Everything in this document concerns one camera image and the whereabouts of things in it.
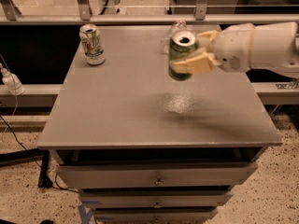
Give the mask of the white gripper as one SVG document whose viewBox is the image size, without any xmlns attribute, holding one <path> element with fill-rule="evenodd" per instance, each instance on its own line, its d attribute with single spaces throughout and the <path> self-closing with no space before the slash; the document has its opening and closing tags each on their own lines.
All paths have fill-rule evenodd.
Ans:
<svg viewBox="0 0 299 224">
<path fill-rule="evenodd" d="M 216 30 L 199 33 L 199 46 L 207 48 L 212 45 L 215 55 L 203 52 L 195 57 L 184 57 L 172 61 L 170 67 L 179 74 L 208 73 L 215 66 L 226 72 L 246 73 L 249 71 L 249 42 L 253 30 L 254 25 L 246 23 L 229 26 L 220 33 Z"/>
</svg>

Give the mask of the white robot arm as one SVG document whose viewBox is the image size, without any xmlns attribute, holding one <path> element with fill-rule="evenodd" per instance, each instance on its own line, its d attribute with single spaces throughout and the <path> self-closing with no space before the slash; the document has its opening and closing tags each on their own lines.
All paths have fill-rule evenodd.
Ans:
<svg viewBox="0 0 299 224">
<path fill-rule="evenodd" d="M 199 48 L 170 62 L 179 75 L 200 74 L 219 67 L 225 72 L 246 73 L 253 69 L 299 78 L 298 24 L 232 25 L 221 32 L 200 33 Z"/>
</svg>

